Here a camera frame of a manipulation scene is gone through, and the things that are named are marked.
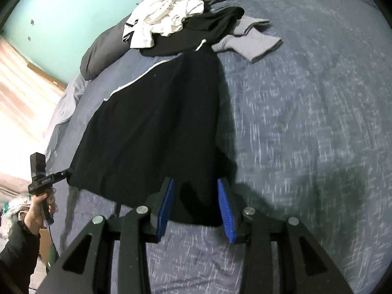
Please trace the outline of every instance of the hand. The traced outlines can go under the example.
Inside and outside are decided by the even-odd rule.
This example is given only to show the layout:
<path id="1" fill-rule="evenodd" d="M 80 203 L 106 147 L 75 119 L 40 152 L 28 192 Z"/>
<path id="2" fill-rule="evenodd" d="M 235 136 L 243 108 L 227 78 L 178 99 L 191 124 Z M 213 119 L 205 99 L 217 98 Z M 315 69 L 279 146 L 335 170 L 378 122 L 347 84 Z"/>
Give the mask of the hand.
<path id="1" fill-rule="evenodd" d="M 44 200 L 47 201 L 51 214 L 58 212 L 56 198 L 54 197 L 55 192 L 56 189 L 54 188 L 47 189 L 45 193 L 31 198 L 30 209 L 24 218 L 24 223 L 33 235 L 38 235 L 41 226 L 44 224 L 44 220 L 41 216 L 41 203 Z"/>

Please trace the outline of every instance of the gray sock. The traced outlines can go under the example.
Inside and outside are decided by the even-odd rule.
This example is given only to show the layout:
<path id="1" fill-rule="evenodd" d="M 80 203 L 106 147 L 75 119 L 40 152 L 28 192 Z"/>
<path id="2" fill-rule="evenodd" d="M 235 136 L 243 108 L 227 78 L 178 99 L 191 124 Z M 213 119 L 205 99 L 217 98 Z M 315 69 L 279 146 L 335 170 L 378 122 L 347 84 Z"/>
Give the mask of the gray sock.
<path id="1" fill-rule="evenodd" d="M 256 19 L 254 17 L 243 15 L 241 19 L 237 20 L 237 23 L 231 32 L 233 35 L 247 35 L 250 29 L 255 25 L 263 25 L 269 23 L 269 20 Z"/>
<path id="2" fill-rule="evenodd" d="M 248 35 L 225 36 L 219 43 L 212 46 L 214 52 L 234 50 L 245 57 L 249 62 L 256 62 L 266 52 L 277 49 L 282 44 L 279 37 L 269 36 L 260 33 L 252 28 Z"/>

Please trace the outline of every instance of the blue bedsheet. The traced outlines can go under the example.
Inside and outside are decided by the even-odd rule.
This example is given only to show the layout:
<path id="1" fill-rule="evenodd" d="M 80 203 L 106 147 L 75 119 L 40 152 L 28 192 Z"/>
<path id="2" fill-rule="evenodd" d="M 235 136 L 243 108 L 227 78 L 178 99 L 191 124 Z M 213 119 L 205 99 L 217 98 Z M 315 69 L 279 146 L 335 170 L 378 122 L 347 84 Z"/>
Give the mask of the blue bedsheet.
<path id="1" fill-rule="evenodd" d="M 265 33 L 283 39 L 255 64 L 219 54 L 226 82 L 216 140 L 237 165 L 234 190 L 270 216 L 298 216 L 354 292 L 370 293 L 392 259 L 390 27 L 372 0 L 230 0 L 213 7 L 222 6 L 270 19 Z M 129 50 L 90 82 L 48 170 L 69 166 L 104 98 L 162 59 Z M 115 205 L 66 182 L 56 188 L 52 233 L 62 252 L 87 221 L 108 217 Z M 147 252 L 154 293 L 238 292 L 244 247 L 228 244 L 221 228 L 170 223 Z"/>

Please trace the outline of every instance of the white stripe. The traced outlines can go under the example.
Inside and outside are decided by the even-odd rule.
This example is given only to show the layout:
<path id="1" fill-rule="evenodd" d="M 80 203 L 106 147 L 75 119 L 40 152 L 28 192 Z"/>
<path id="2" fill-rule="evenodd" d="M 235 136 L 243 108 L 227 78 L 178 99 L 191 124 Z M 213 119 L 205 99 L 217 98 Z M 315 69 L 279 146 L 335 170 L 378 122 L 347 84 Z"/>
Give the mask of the white stripe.
<path id="1" fill-rule="evenodd" d="M 110 94 L 109 98 L 110 98 L 114 93 L 116 93 L 116 92 L 118 92 L 118 91 L 124 89 L 125 87 L 128 87 L 129 85 L 133 84 L 134 82 L 136 82 L 138 79 L 140 79 L 140 78 L 143 77 L 145 74 L 147 74 L 149 71 L 151 71 L 155 66 L 158 66 L 159 64 L 162 64 L 162 63 L 165 63 L 165 62 L 169 62 L 169 61 L 171 61 L 171 60 L 163 60 L 163 61 L 160 61 L 160 62 L 158 62 L 158 63 L 155 63 L 153 66 L 151 66 L 148 70 L 146 70 L 146 71 L 145 71 L 142 75 L 140 75 L 138 78 L 134 79 L 133 81 L 131 81 L 131 82 L 129 82 L 129 83 L 123 85 L 123 86 L 120 86 L 120 87 L 117 88 L 116 90 L 113 90 L 112 93 Z"/>
<path id="2" fill-rule="evenodd" d="M 207 40 L 206 40 L 206 39 L 203 39 L 203 40 L 201 41 L 200 45 L 197 47 L 196 51 L 198 51 L 198 50 L 201 48 L 201 46 L 202 46 L 205 42 L 207 42 Z"/>

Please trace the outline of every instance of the plastic bag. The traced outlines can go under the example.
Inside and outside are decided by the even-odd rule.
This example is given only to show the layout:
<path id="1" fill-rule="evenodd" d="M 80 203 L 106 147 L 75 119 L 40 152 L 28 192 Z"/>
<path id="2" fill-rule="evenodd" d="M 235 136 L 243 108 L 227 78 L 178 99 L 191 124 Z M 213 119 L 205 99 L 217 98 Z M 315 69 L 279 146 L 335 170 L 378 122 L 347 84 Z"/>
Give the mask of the plastic bag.
<path id="1" fill-rule="evenodd" d="M 19 196 L 7 202 L 1 215 L 0 237 L 4 240 L 9 239 L 12 225 L 24 218 L 30 208 L 31 195 Z"/>

